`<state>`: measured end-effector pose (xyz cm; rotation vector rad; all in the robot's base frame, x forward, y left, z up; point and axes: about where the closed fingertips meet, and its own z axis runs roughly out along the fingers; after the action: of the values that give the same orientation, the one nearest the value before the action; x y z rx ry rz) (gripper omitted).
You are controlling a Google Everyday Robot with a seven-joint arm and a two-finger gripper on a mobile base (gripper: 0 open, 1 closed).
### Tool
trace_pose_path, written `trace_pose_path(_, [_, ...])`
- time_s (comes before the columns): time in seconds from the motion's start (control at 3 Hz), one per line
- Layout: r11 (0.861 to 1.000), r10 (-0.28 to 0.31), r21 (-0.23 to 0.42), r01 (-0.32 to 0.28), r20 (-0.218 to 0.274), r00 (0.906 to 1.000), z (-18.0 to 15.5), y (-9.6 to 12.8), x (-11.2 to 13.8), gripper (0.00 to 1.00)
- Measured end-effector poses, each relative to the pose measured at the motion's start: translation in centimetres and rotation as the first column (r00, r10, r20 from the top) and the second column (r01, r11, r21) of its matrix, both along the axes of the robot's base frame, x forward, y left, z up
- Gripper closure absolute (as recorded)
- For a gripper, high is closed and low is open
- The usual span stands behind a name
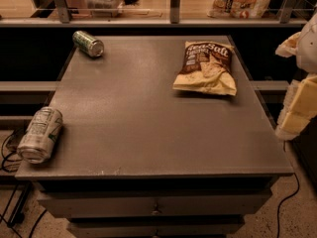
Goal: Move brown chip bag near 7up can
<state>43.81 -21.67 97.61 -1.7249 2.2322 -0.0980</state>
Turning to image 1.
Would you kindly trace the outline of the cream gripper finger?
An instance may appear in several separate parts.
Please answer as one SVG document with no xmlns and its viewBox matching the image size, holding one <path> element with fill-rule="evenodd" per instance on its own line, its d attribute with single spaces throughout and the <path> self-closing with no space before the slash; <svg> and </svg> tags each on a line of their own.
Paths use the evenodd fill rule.
<svg viewBox="0 0 317 238">
<path fill-rule="evenodd" d="M 282 122 L 286 116 L 286 113 L 289 110 L 290 104 L 292 103 L 292 100 L 294 99 L 294 96 L 297 92 L 298 86 L 299 86 L 299 81 L 295 80 L 295 79 L 293 79 L 291 81 L 291 83 L 288 85 L 286 93 L 285 93 L 285 97 L 283 100 L 283 107 L 282 107 L 282 109 L 279 113 L 278 119 L 277 119 L 278 125 L 282 124 Z"/>
<path fill-rule="evenodd" d="M 297 92 L 281 125 L 276 126 L 275 135 L 284 141 L 297 137 L 317 116 L 317 75 L 308 74 L 299 81 Z"/>
</svg>

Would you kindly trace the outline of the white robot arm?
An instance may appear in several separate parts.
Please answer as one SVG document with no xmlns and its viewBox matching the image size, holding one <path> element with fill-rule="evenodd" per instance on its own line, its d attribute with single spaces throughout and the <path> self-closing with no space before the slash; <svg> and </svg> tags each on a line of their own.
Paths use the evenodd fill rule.
<svg viewBox="0 0 317 238">
<path fill-rule="evenodd" d="M 296 56 L 297 67 L 307 72 L 304 79 L 293 79 L 289 84 L 277 119 L 275 135 L 290 141 L 317 116 L 317 15 L 280 44 L 275 53 L 285 58 Z"/>
</svg>

